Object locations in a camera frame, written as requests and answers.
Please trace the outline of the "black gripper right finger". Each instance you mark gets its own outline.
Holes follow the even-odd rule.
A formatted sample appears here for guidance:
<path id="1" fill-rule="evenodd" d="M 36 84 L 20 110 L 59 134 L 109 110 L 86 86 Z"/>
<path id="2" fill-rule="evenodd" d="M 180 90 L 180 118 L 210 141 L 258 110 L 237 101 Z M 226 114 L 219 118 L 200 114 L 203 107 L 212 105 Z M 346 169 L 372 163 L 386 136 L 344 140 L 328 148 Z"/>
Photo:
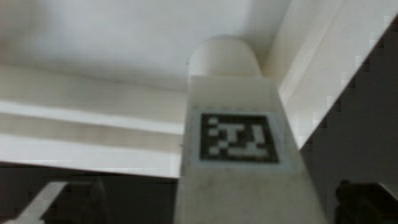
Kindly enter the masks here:
<path id="1" fill-rule="evenodd" d="M 340 182 L 335 224 L 398 224 L 398 184 Z"/>

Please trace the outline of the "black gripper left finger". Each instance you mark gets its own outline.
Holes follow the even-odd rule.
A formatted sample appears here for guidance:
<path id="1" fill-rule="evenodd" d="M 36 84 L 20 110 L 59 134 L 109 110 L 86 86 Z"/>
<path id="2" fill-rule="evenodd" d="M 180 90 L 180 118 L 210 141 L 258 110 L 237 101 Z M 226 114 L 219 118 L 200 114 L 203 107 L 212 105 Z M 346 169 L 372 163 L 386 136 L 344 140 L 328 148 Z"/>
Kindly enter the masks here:
<path id="1" fill-rule="evenodd" d="M 109 224 L 104 184 L 99 181 L 52 181 L 13 224 Z"/>

